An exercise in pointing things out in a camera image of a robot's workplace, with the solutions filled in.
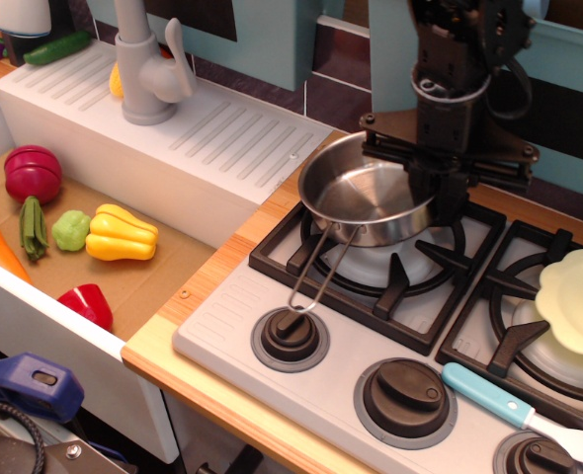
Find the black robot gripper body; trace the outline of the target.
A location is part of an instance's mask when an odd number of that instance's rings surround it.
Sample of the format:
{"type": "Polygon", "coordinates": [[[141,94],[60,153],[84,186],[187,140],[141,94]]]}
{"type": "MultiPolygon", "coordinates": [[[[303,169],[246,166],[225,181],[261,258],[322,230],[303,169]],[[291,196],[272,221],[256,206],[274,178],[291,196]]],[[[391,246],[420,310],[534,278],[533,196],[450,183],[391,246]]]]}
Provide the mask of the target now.
{"type": "Polygon", "coordinates": [[[362,116],[365,152],[423,180],[460,174],[470,186],[526,188],[540,153],[497,122],[524,115],[532,103],[531,82],[515,56],[530,46],[535,20],[520,1],[411,1],[408,9],[418,39],[409,75],[417,106],[362,116]],[[488,99],[502,69],[525,95],[510,112],[494,111],[488,99]]]}

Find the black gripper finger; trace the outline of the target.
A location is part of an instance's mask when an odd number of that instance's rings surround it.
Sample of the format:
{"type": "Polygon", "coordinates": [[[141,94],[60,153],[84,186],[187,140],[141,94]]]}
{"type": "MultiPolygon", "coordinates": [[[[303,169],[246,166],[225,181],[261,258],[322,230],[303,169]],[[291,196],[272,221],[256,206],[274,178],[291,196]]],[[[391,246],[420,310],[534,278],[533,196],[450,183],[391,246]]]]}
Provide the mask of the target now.
{"type": "Polygon", "coordinates": [[[416,164],[407,165],[405,171],[412,198],[408,216],[417,226],[449,226],[460,218],[468,201],[467,173],[442,174],[416,164]]]}

